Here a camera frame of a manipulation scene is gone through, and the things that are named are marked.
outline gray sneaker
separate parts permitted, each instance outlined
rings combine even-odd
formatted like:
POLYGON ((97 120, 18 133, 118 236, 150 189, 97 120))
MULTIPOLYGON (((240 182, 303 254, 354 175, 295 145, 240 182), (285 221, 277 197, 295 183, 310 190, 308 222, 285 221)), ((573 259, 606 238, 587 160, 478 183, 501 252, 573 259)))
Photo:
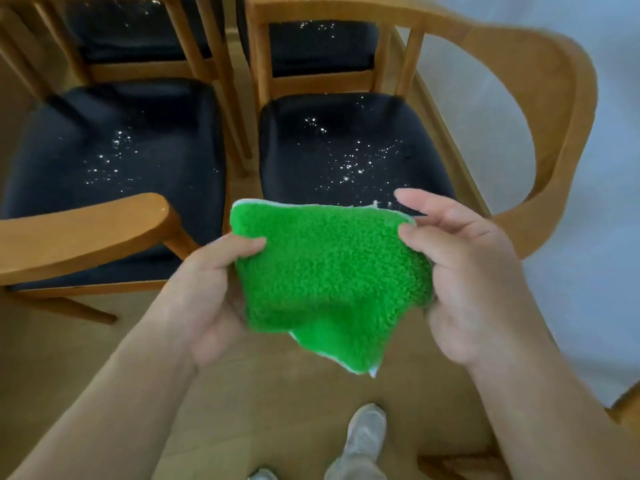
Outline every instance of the gray sneaker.
POLYGON ((278 480, 278 477, 268 468, 258 468, 249 476, 248 480, 278 480))
POLYGON ((365 455, 377 462, 387 434, 387 414, 377 404, 367 404, 349 422, 345 455, 365 455))

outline green cloth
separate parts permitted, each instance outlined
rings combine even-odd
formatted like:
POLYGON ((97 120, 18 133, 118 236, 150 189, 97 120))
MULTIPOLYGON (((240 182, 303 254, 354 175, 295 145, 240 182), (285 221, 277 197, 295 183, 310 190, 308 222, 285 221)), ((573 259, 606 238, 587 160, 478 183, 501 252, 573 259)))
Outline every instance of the green cloth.
POLYGON ((357 374, 377 370, 396 323, 433 292, 430 263, 397 236, 405 222, 375 207, 237 201, 233 232, 267 238, 236 263, 249 328, 289 332, 357 374))

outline black upholstery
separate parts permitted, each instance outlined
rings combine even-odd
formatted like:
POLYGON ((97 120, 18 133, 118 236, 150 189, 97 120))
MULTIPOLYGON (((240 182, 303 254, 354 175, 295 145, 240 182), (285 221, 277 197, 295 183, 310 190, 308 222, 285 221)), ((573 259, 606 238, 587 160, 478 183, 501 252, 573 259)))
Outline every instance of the black upholstery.
POLYGON ((260 115, 265 199, 379 207, 398 187, 454 197, 442 161, 404 100, 377 93, 308 94, 270 102, 260 115))
MULTIPOLYGON (((222 0, 211 0, 225 37, 222 0)), ((211 57, 196 0, 182 0, 204 57, 211 57)), ((156 0, 70 0, 65 17, 84 60, 94 64, 183 61, 184 52, 165 6, 156 0)))
MULTIPOLYGON (((240 42, 249 60, 244 0, 236 0, 240 42)), ((274 77, 373 69, 378 44, 375 23, 289 22, 269 26, 274 77)))
MULTIPOLYGON (((163 195, 199 244, 221 234, 225 151, 213 88, 188 79, 76 88, 43 104, 12 161, 1 217, 36 216, 145 192, 163 195)), ((131 257, 14 289, 168 278, 159 244, 131 257)))

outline wooden chair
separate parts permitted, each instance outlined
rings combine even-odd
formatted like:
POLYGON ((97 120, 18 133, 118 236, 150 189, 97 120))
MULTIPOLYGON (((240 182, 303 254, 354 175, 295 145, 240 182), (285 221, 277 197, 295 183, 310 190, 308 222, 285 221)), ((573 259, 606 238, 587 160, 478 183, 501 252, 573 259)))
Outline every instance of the wooden chair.
MULTIPOLYGON (((242 154, 251 159, 225 36, 222 0, 180 1, 196 46, 205 58, 205 70, 210 80, 220 81, 242 154)), ((51 7, 39 10, 56 39, 68 40, 56 35, 61 29, 57 13, 51 7)), ((85 62, 72 64, 72 69, 84 84, 192 77, 161 0, 68 0, 64 14, 72 39, 79 46, 74 58, 85 62)))
MULTIPOLYGON (((622 395, 607 412, 615 423, 640 440, 640 382, 622 395)), ((484 475, 483 478, 491 479, 510 478, 496 442, 489 450, 479 453, 419 456, 418 469, 431 480, 467 480, 462 473, 484 475)))
MULTIPOLYGON (((250 61, 244 0, 236 0, 240 42, 250 61)), ((388 50, 391 30, 375 23, 306 20, 269 26, 271 68, 281 95, 368 91, 374 85, 377 50, 388 50)))
MULTIPOLYGON (((34 1, 57 20, 53 0, 34 1)), ((68 297, 160 289, 181 260, 222 233, 225 140, 238 173, 241 162, 223 138, 224 114, 180 0, 163 1, 196 80, 116 78, 55 95, 0 27, 0 54, 42 100, 6 181, 4 298, 112 323, 114 315, 68 297)), ((53 27, 80 67, 63 25, 53 27)))
MULTIPOLYGON (((430 34, 484 63, 522 109, 535 147, 535 184, 523 203, 493 220, 507 231, 522 258, 548 240, 562 217, 596 107, 595 70, 576 42, 551 32, 476 22, 428 0, 246 2, 266 198, 340 205, 377 200, 400 209, 392 195, 397 187, 451 195, 440 158, 404 101, 422 40, 430 34), (269 24, 299 20, 410 28, 395 95, 377 93, 387 61, 384 43, 376 53, 376 84, 369 93, 284 96, 297 88, 284 88, 273 78, 269 24)), ((316 89, 311 92, 343 88, 316 89)))

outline pants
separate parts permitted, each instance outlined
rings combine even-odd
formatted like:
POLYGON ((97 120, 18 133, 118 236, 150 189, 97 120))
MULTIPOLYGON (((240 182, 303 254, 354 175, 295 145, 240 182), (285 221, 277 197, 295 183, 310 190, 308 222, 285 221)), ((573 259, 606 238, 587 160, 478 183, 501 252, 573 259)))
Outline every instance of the pants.
POLYGON ((350 455, 335 460, 324 480, 387 480, 387 476, 368 456, 350 455))

